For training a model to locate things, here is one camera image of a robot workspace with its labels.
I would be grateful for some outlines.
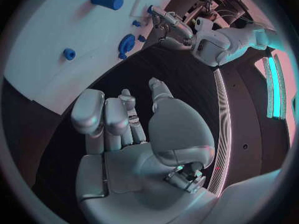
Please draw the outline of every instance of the light strip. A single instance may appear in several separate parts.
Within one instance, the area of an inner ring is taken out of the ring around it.
[[[276,65],[273,57],[269,57],[269,66],[271,70],[271,76],[273,81],[273,117],[280,117],[280,109],[281,109],[281,97],[280,97],[280,88],[279,88],[279,80],[278,74],[276,70]]]

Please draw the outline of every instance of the dark floor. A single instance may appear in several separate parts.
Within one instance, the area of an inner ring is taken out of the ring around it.
[[[152,116],[148,87],[151,77],[164,81],[174,97],[202,115],[217,146],[219,109],[213,71],[188,52],[150,47],[111,70],[92,88],[103,91],[107,98],[117,97],[123,88],[128,88],[137,99],[136,110],[148,137],[148,121]],[[51,209],[71,223],[84,222],[75,199],[76,172],[84,154],[84,136],[74,130],[68,113],[44,152],[33,186]],[[204,171],[207,180],[213,166]]]

